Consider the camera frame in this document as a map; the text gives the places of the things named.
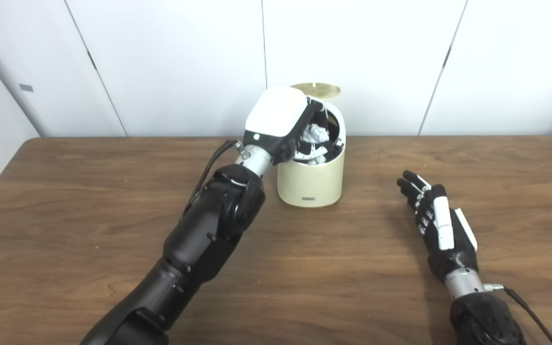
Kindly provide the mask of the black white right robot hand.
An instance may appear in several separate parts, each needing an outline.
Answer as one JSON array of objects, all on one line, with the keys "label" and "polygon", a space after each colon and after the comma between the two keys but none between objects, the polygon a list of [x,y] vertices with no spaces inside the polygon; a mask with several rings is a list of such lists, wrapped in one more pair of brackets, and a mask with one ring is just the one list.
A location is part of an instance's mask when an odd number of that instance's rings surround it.
[{"label": "black white right robot hand", "polygon": [[431,185],[405,170],[397,186],[414,212],[414,222],[428,250],[428,264],[439,280],[457,269],[479,272],[477,239],[461,209],[451,207],[446,188]]}]

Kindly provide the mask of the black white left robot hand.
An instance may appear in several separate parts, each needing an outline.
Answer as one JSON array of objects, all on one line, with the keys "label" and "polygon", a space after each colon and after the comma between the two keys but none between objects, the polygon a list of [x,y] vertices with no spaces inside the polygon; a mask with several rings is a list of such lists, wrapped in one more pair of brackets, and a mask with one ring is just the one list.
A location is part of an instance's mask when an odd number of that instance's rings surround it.
[{"label": "black white left robot hand", "polygon": [[320,165],[345,150],[340,113],[331,104],[293,87],[270,87],[259,97],[245,123],[242,144],[267,155],[272,166],[291,160]]}]

